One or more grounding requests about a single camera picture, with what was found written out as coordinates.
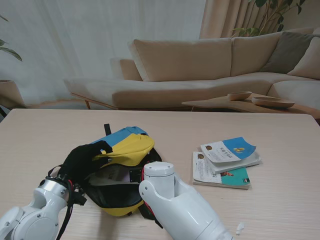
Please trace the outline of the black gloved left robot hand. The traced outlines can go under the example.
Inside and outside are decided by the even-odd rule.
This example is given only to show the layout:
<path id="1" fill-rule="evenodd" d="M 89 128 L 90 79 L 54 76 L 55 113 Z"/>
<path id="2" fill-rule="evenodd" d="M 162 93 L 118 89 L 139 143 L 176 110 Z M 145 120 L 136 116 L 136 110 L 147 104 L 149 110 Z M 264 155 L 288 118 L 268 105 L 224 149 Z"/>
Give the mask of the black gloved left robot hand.
<path id="1" fill-rule="evenodd" d="M 101 150 L 107 154 L 113 152 L 112 147 L 104 140 L 76 147 L 65 159 L 58 175 L 67 176 L 73 184 L 82 184 L 90 174 L 108 163 L 108 156 L 94 160 L 96 156 L 102 154 Z"/>

